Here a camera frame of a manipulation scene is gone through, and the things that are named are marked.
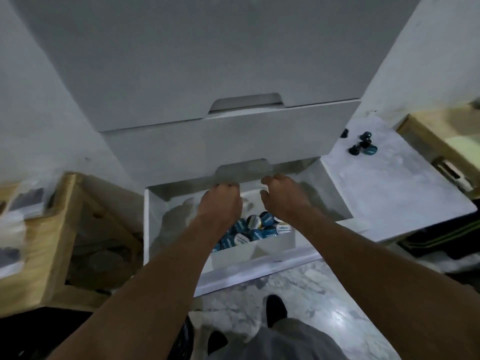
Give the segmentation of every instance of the clear plastic package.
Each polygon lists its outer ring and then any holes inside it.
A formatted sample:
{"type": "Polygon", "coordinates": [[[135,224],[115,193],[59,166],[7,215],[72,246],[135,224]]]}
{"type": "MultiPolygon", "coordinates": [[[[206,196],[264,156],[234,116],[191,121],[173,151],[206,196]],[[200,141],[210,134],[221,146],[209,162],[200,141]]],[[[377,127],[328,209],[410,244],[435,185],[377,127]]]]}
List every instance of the clear plastic package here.
{"type": "Polygon", "coordinates": [[[44,216],[52,205],[62,176],[63,171],[55,170],[21,181],[8,202],[4,216],[11,213],[21,214],[23,219],[44,216]]]}
{"type": "Polygon", "coordinates": [[[23,216],[12,212],[0,217],[0,279],[21,271],[25,262],[25,234],[23,216]]]}

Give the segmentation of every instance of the forearm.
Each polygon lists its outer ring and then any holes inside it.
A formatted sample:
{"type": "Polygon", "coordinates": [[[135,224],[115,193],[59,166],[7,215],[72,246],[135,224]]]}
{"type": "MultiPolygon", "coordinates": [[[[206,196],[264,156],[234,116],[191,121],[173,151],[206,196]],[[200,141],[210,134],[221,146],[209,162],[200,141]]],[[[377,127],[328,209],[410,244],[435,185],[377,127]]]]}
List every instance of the forearm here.
{"type": "Polygon", "coordinates": [[[165,359],[221,230],[214,222],[195,219],[175,243],[61,344],[50,360],[165,359]]]}
{"type": "Polygon", "coordinates": [[[330,221],[315,208],[302,208],[291,224],[403,359],[449,357],[459,346],[465,354],[478,350],[472,342],[479,331],[478,294],[330,221]]]}

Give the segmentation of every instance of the gray shorts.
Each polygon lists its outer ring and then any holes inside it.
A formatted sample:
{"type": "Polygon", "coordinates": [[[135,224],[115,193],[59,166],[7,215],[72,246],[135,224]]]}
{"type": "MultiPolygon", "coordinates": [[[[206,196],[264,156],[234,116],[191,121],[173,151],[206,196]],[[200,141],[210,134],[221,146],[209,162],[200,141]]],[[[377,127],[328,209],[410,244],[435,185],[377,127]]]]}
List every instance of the gray shorts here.
{"type": "Polygon", "coordinates": [[[207,359],[348,360],[329,335],[294,318],[280,320],[271,329],[261,327],[248,343],[233,340],[207,359]]]}

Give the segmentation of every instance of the marble floor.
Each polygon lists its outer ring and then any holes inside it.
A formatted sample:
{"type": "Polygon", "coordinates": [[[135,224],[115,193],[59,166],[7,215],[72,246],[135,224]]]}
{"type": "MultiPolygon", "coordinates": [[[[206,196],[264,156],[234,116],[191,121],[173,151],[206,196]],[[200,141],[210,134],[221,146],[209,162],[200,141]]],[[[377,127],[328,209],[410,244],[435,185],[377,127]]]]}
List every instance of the marble floor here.
{"type": "Polygon", "coordinates": [[[253,337],[267,325],[265,301],[273,293],[283,299],[289,317],[330,335],[350,360],[400,359],[323,260],[195,298],[189,313],[195,327],[192,359],[207,357],[214,329],[229,339],[253,337]]]}

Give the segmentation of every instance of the foot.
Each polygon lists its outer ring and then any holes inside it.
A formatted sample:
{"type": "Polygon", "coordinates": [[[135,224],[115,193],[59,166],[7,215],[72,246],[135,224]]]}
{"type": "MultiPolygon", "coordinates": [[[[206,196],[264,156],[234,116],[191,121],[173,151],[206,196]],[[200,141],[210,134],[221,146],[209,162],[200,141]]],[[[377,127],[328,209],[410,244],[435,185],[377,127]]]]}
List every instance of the foot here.
{"type": "Polygon", "coordinates": [[[229,343],[227,338],[220,331],[213,331],[208,338],[207,353],[210,355],[212,352],[220,350],[222,347],[229,343]]]}
{"type": "Polygon", "coordinates": [[[267,297],[266,307],[268,328],[272,328],[276,322],[287,318],[288,313],[285,304],[276,294],[271,294],[267,297]]]}

